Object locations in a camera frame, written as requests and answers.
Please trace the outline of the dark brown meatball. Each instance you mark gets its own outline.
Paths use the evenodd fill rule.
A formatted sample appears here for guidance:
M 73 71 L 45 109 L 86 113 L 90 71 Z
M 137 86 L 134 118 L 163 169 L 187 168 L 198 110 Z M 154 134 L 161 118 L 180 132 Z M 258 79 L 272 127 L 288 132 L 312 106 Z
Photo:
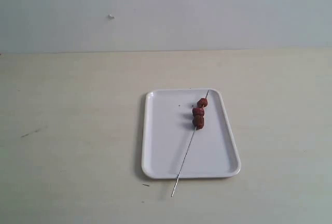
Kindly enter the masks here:
M 200 115 L 194 116 L 192 124 L 194 125 L 196 130 L 202 129 L 204 127 L 204 117 Z

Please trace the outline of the thin metal skewer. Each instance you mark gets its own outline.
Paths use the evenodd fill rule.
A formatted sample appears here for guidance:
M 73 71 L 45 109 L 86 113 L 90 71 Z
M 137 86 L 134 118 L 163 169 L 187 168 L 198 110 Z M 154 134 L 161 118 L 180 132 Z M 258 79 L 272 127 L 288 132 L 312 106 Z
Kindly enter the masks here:
M 207 90 L 206 92 L 206 95 L 205 97 L 203 98 L 208 98 L 208 95 L 209 95 L 209 89 Z M 176 181 L 175 181 L 175 184 L 174 184 L 174 187 L 173 187 L 173 190 L 172 190 L 172 193 L 171 193 L 171 198 L 174 197 L 174 194 L 175 194 L 175 191 L 176 191 L 176 188 L 177 188 L 177 185 L 178 185 L 178 182 L 179 182 L 179 179 L 180 179 L 180 176 L 182 174 L 182 170 L 183 170 L 183 167 L 184 167 L 184 164 L 185 164 L 185 161 L 186 161 L 186 158 L 187 158 L 187 155 L 188 155 L 188 152 L 189 152 L 189 149 L 190 149 L 190 146 L 191 146 L 191 143 L 192 143 L 192 140 L 193 140 L 193 137 L 196 133 L 196 128 L 194 127 L 194 130 L 193 130 L 193 133 L 192 133 L 192 136 L 190 138 L 190 141 L 189 141 L 189 144 L 187 146 L 187 149 L 186 149 L 186 152 L 184 154 L 184 157 L 183 157 L 183 160 L 182 160 L 182 163 L 181 163 L 181 167 L 179 169 L 179 172 L 178 172 L 178 175 L 177 175 L 177 178 L 176 178 Z

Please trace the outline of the white rectangular plastic tray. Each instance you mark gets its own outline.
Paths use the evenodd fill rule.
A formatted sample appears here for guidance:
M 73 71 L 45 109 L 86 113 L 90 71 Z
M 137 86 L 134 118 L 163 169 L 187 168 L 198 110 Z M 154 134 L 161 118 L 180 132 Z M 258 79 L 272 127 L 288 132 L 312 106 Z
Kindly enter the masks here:
M 142 170 L 153 179 L 176 179 L 192 136 L 192 109 L 208 88 L 159 89 L 145 99 Z M 209 89 L 204 127 L 196 130 L 180 178 L 232 177 L 240 157 L 222 95 Z

